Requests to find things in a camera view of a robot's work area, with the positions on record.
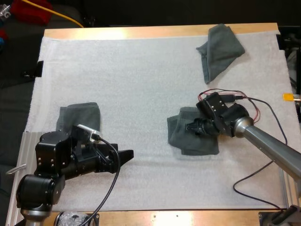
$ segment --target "gray cloth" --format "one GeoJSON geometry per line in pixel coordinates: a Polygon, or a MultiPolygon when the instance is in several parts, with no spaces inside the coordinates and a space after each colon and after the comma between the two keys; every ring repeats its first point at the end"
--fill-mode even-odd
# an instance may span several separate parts
{"type": "Polygon", "coordinates": [[[230,27],[219,24],[209,29],[208,42],[197,50],[202,55],[205,83],[214,80],[222,71],[245,53],[244,47],[230,27]]]}
{"type": "Polygon", "coordinates": [[[202,117],[195,107],[182,107],[179,115],[167,119],[168,143],[180,148],[184,155],[218,154],[217,137],[196,136],[193,131],[186,131],[186,124],[202,117]]]}
{"type": "Polygon", "coordinates": [[[100,111],[97,103],[75,104],[60,108],[56,130],[69,132],[73,125],[78,124],[100,130],[100,111]]]}

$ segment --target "black cable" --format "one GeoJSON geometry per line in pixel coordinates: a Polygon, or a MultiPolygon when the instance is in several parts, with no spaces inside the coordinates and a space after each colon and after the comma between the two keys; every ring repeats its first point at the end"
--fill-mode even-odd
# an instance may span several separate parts
{"type": "MultiPolygon", "coordinates": [[[[277,121],[277,124],[278,124],[278,126],[279,126],[279,128],[280,128],[280,130],[281,130],[281,133],[282,133],[282,135],[283,135],[283,137],[284,137],[285,144],[287,145],[287,138],[286,138],[286,135],[285,135],[285,133],[284,133],[284,131],[283,131],[283,129],[282,129],[282,126],[281,126],[281,124],[280,124],[280,122],[279,122],[279,119],[278,119],[278,117],[276,116],[276,114],[275,114],[273,108],[271,107],[271,105],[269,105],[267,102],[265,102],[265,101],[263,101],[263,100],[260,100],[260,99],[256,99],[256,98],[252,98],[252,97],[245,97],[245,98],[248,98],[249,100],[254,100],[254,101],[262,102],[262,103],[266,104],[266,105],[270,108],[270,110],[271,110],[271,112],[273,113],[273,116],[275,117],[275,119],[276,119],[276,121],[277,121]]],[[[247,194],[244,194],[244,193],[238,191],[238,190],[235,188],[235,186],[236,186],[238,183],[240,183],[240,182],[242,182],[242,181],[244,181],[244,180],[246,180],[246,179],[248,179],[248,178],[254,176],[255,174],[261,172],[263,169],[267,168],[267,167],[268,167],[270,164],[272,164],[273,162],[274,162],[274,161],[270,161],[268,164],[264,165],[264,166],[261,167],[259,170],[255,171],[254,173],[250,174],[249,176],[247,176],[247,177],[245,177],[245,178],[242,178],[242,179],[240,179],[239,181],[235,182],[235,183],[233,184],[233,190],[234,190],[236,193],[240,194],[240,195],[243,195],[243,196],[245,196],[245,197],[248,197],[248,198],[251,198],[251,199],[255,199],[255,200],[258,200],[258,201],[261,201],[261,202],[264,202],[264,203],[266,203],[266,204],[269,204],[269,205],[272,205],[272,206],[276,207],[276,208],[279,209],[280,211],[283,211],[283,210],[282,210],[279,206],[277,206],[276,204],[273,204],[273,203],[271,203],[271,202],[268,202],[268,201],[265,201],[265,200],[263,200],[263,199],[259,199],[259,198],[256,198],[256,197],[253,197],[253,196],[250,196],[250,195],[247,195],[247,194]]]]}
{"type": "Polygon", "coordinates": [[[108,145],[114,151],[114,154],[116,155],[116,158],[117,158],[117,171],[116,171],[115,177],[112,181],[112,184],[111,184],[107,194],[103,198],[102,202],[99,204],[99,206],[96,208],[96,210],[92,213],[92,215],[87,220],[85,220],[85,222],[81,223],[79,226],[84,226],[86,223],[88,223],[97,214],[97,212],[100,210],[100,208],[104,205],[104,203],[107,201],[109,195],[111,194],[111,191],[113,190],[113,188],[115,186],[116,180],[117,180],[119,172],[120,172],[121,164],[120,164],[120,157],[119,157],[118,151],[108,141],[102,139],[100,136],[98,136],[98,137],[99,137],[99,139],[98,139],[99,141],[104,142],[106,145],[108,145]]]}

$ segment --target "orange object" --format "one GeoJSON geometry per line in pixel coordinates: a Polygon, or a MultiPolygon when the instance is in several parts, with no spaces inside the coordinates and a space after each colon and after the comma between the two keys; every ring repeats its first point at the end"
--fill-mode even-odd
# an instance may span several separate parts
{"type": "Polygon", "coordinates": [[[294,96],[292,93],[284,93],[282,97],[285,101],[294,101],[294,96]]]}

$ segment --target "metal clamp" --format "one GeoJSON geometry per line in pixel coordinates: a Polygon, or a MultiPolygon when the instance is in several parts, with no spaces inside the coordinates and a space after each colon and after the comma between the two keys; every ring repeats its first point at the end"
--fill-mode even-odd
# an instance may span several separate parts
{"type": "Polygon", "coordinates": [[[23,170],[23,169],[26,169],[26,163],[22,164],[21,166],[12,168],[11,170],[6,172],[6,175],[12,175],[12,174],[16,173],[17,171],[23,170]]]}

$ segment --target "cable connector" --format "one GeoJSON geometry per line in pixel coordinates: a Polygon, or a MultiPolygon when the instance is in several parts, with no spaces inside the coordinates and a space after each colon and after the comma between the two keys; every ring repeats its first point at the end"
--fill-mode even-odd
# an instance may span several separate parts
{"type": "Polygon", "coordinates": [[[226,104],[234,103],[236,100],[242,100],[245,98],[244,96],[236,96],[234,94],[220,94],[220,96],[223,102],[226,104]]]}

